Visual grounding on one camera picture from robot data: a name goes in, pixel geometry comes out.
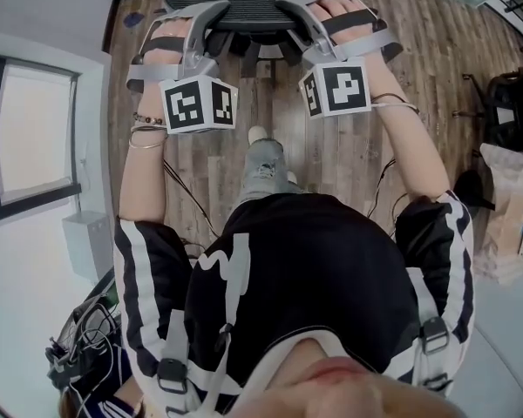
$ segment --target gray plastic hand brace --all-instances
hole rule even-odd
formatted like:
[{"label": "gray plastic hand brace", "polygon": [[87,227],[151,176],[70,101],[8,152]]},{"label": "gray plastic hand brace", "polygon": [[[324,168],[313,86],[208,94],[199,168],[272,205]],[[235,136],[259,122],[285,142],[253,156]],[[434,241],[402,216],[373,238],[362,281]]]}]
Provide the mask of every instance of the gray plastic hand brace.
[{"label": "gray plastic hand brace", "polygon": [[385,55],[386,61],[395,57],[403,47],[395,36],[387,28],[374,32],[369,36],[360,37],[346,44],[335,45],[314,13],[308,5],[318,0],[277,0],[278,7],[295,14],[306,26],[313,44],[303,54],[302,61],[308,69],[315,64],[326,64],[330,62],[344,62],[349,57],[362,56],[369,52],[382,49],[383,47],[396,45],[394,54]]},{"label": "gray plastic hand brace", "polygon": [[[205,74],[212,78],[219,75],[219,66],[214,59],[205,56],[205,34],[207,27],[221,14],[223,14],[230,2],[219,0],[216,2],[205,2],[193,4],[174,10],[169,14],[158,17],[153,21],[147,32],[139,53],[130,64],[130,70],[126,79],[129,90],[143,92],[144,82],[160,82],[167,79],[180,80]],[[165,21],[174,18],[191,18],[192,25],[188,35],[182,42],[182,61],[180,64],[144,64],[143,57],[148,51],[147,46],[159,39],[151,39],[153,32]],[[179,42],[178,37],[161,37],[159,47],[161,49],[175,51]]]}]

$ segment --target light gray jeans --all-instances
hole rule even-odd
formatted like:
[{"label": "light gray jeans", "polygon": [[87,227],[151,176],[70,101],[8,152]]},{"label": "light gray jeans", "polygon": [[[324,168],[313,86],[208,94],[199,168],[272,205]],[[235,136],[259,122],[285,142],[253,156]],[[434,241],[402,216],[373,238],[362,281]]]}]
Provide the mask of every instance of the light gray jeans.
[{"label": "light gray jeans", "polygon": [[306,193],[287,180],[287,166],[282,145],[274,139],[260,139],[248,149],[242,188],[231,213],[246,201],[262,199],[275,193]]}]

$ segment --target lips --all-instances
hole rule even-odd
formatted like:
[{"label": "lips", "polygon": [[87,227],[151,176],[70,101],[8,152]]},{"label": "lips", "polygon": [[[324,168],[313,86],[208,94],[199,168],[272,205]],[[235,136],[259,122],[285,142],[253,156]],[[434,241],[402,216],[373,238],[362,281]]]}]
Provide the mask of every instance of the lips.
[{"label": "lips", "polygon": [[308,367],[300,376],[299,382],[312,381],[318,378],[340,374],[366,374],[368,369],[355,360],[347,357],[322,359]]}]

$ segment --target bracelet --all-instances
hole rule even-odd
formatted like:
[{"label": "bracelet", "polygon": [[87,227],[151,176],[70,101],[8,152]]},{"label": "bracelet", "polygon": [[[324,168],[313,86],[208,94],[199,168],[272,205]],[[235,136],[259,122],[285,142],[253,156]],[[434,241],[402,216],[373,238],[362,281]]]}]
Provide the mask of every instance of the bracelet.
[{"label": "bracelet", "polygon": [[163,125],[165,119],[163,118],[152,118],[150,116],[141,116],[136,111],[133,113],[133,120],[137,123],[145,123],[150,125]]},{"label": "bracelet", "polygon": [[153,149],[153,148],[159,147],[160,145],[163,145],[163,144],[165,144],[165,139],[164,138],[163,138],[163,140],[161,142],[156,143],[156,144],[151,144],[151,145],[135,145],[132,142],[131,138],[128,141],[128,145],[130,145],[130,148],[132,148],[132,149]]},{"label": "bracelet", "polygon": [[143,127],[140,127],[140,126],[132,127],[132,129],[131,129],[131,133],[130,133],[130,140],[128,141],[128,144],[129,144],[130,147],[132,147],[133,149],[153,149],[154,147],[159,147],[160,145],[165,144],[166,135],[165,135],[165,137],[163,138],[163,140],[160,141],[160,142],[157,143],[157,144],[151,144],[151,145],[135,145],[135,144],[132,142],[132,135],[133,135],[136,131],[159,131],[159,130],[165,130],[165,128],[164,128],[164,127],[153,127],[152,125],[146,125],[146,126],[143,126]]},{"label": "bracelet", "polygon": [[[398,102],[398,103],[383,102],[383,103],[376,104],[376,101],[378,99],[385,98],[386,96],[391,96],[393,98],[397,98],[400,102]],[[372,103],[371,104],[372,107],[377,107],[377,108],[388,107],[388,106],[389,107],[399,107],[399,106],[408,107],[411,110],[413,110],[415,113],[417,113],[418,116],[420,116],[420,110],[414,104],[408,103],[403,98],[401,98],[398,94],[395,94],[395,93],[384,93],[384,94],[380,94],[379,96],[375,96],[374,98],[371,99],[371,103]]]},{"label": "bracelet", "polygon": [[164,125],[155,125],[154,127],[152,125],[135,125],[130,129],[130,133],[135,131],[166,131],[166,127]]}]

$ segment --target leg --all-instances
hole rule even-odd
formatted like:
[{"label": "leg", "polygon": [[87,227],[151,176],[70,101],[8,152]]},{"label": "leg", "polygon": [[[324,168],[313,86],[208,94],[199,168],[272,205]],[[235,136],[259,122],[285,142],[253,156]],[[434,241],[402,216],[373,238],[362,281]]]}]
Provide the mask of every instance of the leg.
[{"label": "leg", "polygon": [[245,201],[275,193],[303,193],[295,181],[289,181],[282,145],[268,138],[261,127],[253,127],[248,138],[250,148],[246,154],[242,188],[233,210]]}]

